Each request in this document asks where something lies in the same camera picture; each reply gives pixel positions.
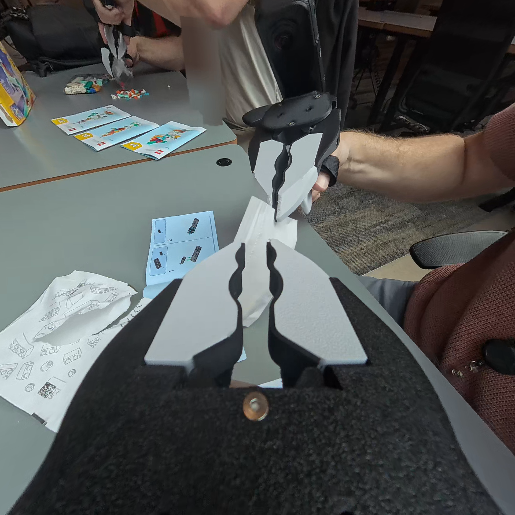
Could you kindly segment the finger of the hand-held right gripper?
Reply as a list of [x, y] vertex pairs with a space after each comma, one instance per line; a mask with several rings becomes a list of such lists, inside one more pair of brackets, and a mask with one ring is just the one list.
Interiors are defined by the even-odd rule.
[[297, 208], [304, 214], [312, 209], [312, 188], [318, 178], [318, 169], [312, 166], [307, 171], [285, 172], [284, 184], [280, 187], [275, 208], [275, 222], [282, 222]]
[[261, 142], [254, 167], [254, 177], [267, 195], [267, 203], [276, 208], [280, 187], [285, 181], [287, 170], [307, 171], [315, 165], [321, 133], [303, 136], [290, 145], [273, 139]]

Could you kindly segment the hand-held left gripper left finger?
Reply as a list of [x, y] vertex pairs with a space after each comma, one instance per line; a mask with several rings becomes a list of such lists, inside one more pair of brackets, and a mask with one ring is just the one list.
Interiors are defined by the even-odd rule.
[[144, 357], [182, 367], [229, 387], [243, 351], [242, 292], [246, 245], [233, 242], [171, 283], [171, 304]]

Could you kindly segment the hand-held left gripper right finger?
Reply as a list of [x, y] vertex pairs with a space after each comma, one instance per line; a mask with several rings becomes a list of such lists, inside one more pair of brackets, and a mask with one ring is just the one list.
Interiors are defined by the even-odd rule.
[[364, 366], [365, 350], [338, 296], [342, 283], [279, 240], [267, 242], [268, 351], [280, 368], [282, 387], [294, 387], [303, 372], [324, 375], [328, 367]]

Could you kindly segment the small plain white paper bag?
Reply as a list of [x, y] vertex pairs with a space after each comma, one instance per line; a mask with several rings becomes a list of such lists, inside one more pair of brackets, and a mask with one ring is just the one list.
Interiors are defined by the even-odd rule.
[[269, 240], [279, 240], [294, 249], [297, 242], [297, 221], [287, 217], [282, 222], [275, 222], [274, 209], [252, 196], [234, 239], [234, 242], [245, 244], [242, 292], [238, 298], [244, 327], [251, 326], [272, 299], [267, 267]]

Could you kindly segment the white brick-print paper bag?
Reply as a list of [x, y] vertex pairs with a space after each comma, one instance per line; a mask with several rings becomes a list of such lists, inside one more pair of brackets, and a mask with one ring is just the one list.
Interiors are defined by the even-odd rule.
[[99, 274], [55, 278], [1, 331], [1, 397], [58, 432], [87, 373], [133, 316], [137, 291]]

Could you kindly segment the person's right forearm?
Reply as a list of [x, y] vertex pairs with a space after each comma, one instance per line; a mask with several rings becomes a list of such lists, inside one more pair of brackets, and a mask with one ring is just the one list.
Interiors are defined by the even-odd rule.
[[340, 137], [338, 180], [408, 203], [472, 198], [514, 187], [514, 105], [468, 137]]

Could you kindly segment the another person's forearm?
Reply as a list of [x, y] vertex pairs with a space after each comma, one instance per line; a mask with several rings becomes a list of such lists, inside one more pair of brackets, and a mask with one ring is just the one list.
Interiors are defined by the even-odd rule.
[[130, 39], [127, 53], [131, 57], [133, 66], [138, 62], [144, 62], [169, 71], [185, 70], [181, 36], [162, 38], [135, 36]]

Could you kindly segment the neighbouring grey desk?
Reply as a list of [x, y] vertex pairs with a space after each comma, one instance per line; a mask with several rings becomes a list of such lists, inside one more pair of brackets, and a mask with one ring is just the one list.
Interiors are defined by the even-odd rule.
[[91, 95], [64, 93], [64, 86], [74, 75], [103, 71], [103, 65], [96, 64], [55, 72], [45, 78], [31, 71], [24, 72], [36, 99], [28, 118], [19, 127], [7, 127], [1, 122], [1, 191], [148, 161], [149, 158], [120, 145], [94, 151], [73, 136], [64, 134], [51, 122], [101, 106], [114, 105], [158, 125], [175, 121], [205, 127], [202, 135], [181, 146], [174, 154], [236, 143], [236, 135], [225, 123], [207, 125], [202, 115], [190, 107], [187, 81], [180, 72], [158, 71], [140, 63], [133, 71], [129, 87], [145, 89], [149, 95], [138, 100], [112, 99], [111, 94], [119, 89], [115, 81]]

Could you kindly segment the person's right hand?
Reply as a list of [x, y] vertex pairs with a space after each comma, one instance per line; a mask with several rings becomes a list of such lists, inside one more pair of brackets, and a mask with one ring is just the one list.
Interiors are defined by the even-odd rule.
[[338, 137], [338, 145], [328, 157], [329, 164], [322, 168], [312, 187], [312, 200], [316, 201], [329, 188], [340, 184], [349, 184], [351, 173], [351, 139], [350, 131], [342, 131]]

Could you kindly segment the blue instruction booklet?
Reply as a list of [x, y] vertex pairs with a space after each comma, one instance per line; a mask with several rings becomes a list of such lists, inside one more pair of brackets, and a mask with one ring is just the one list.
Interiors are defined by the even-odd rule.
[[[196, 265], [219, 250], [213, 211], [154, 219], [144, 288], [144, 297], [152, 300], [149, 308], [157, 308], [158, 302], [170, 295], [170, 303], [164, 307], [165, 315], [174, 295], [171, 283], [183, 279]], [[149, 347], [155, 335], [150, 339]]]

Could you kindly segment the person's grey trousers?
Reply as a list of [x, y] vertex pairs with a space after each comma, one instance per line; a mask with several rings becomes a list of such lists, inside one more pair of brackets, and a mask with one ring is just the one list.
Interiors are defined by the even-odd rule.
[[359, 276], [358, 280], [395, 322], [403, 327], [407, 304], [418, 282], [377, 279], [368, 276]]

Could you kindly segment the colourful instruction booklet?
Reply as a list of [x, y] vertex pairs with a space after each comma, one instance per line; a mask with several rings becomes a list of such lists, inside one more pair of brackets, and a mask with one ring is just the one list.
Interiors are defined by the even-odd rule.
[[99, 108], [73, 114], [67, 117], [58, 117], [51, 122], [66, 135], [75, 135], [88, 130], [101, 127], [108, 123], [117, 122], [131, 115], [116, 106], [107, 105]]
[[102, 151], [133, 138], [137, 138], [144, 133], [158, 128], [158, 126], [159, 125], [156, 123], [132, 115], [90, 131], [76, 134], [74, 138], [92, 148], [94, 151]]
[[120, 146], [147, 158], [159, 160], [206, 131], [170, 121]]

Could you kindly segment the wooden table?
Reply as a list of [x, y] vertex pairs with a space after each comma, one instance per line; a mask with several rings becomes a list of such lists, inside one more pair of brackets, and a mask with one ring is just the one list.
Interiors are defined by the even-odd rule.
[[358, 8], [360, 27], [428, 38], [434, 29], [437, 17], [396, 11], [370, 11]]

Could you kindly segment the person's red sweater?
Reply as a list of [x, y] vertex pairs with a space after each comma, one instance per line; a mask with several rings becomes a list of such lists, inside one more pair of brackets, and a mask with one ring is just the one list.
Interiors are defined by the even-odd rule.
[[427, 274], [403, 328], [513, 453], [514, 375], [480, 361], [487, 341], [514, 340], [514, 232], [465, 264]]

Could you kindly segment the black office chair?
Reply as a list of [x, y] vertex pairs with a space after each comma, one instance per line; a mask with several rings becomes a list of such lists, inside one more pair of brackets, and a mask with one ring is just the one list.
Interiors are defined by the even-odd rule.
[[412, 53], [379, 132], [396, 115], [429, 133], [472, 127], [492, 103], [514, 38], [514, 1], [442, 1], [432, 34]]

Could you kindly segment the black clip-on microphone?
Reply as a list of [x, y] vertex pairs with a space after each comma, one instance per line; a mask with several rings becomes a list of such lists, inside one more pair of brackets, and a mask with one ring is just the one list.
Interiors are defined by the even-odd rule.
[[487, 370], [502, 376], [514, 376], [514, 338], [487, 340], [481, 347], [480, 358], [461, 368], [453, 368], [449, 375], [463, 378]]

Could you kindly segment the clear bag of bricks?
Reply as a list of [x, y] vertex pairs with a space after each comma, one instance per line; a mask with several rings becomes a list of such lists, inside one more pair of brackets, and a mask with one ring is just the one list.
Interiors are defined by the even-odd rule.
[[109, 74], [79, 74], [68, 81], [63, 91], [67, 95], [95, 94], [112, 80]]

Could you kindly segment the black backpack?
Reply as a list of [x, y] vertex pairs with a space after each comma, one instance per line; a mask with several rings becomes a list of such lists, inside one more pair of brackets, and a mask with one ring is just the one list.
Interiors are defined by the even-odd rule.
[[1, 14], [1, 38], [6, 36], [42, 78], [102, 63], [98, 26], [86, 9], [57, 3], [11, 7]]

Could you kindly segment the yellow toy box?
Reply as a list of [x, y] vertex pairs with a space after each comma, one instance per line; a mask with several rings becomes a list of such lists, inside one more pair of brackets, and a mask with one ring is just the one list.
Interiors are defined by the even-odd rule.
[[35, 95], [1, 43], [1, 120], [20, 126], [28, 117]]

